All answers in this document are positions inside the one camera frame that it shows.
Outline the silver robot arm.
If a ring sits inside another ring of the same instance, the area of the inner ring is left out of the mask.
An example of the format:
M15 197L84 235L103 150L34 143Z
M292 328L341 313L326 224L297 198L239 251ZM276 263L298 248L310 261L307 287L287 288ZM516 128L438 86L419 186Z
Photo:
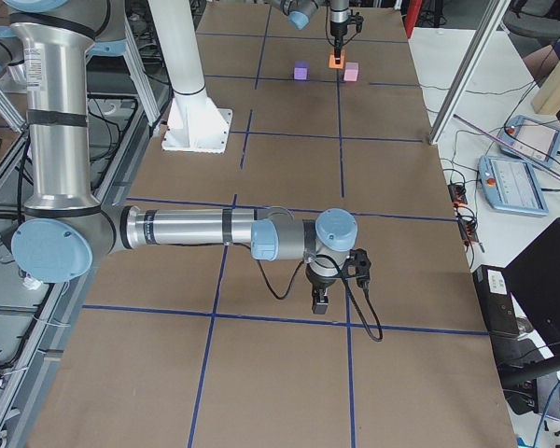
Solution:
M294 27L302 30L309 24L314 14L325 4L325 1L271 0L268 1L268 4L284 14ZM326 23L329 25L329 34L332 36L329 42L333 48L329 62L332 66L341 67L344 62L344 39L347 35L348 27L356 23L357 18L351 12L348 1L329 1L327 12Z
M240 245L257 261L294 259L312 286L312 308L327 311L328 289L355 279L369 285L370 262L356 248L357 222L331 208L298 219L281 207L147 210L105 206L91 192L86 57L111 25L110 1L12 1L10 26L21 40L34 191L11 239L18 266L44 283L84 275L105 256L143 245Z

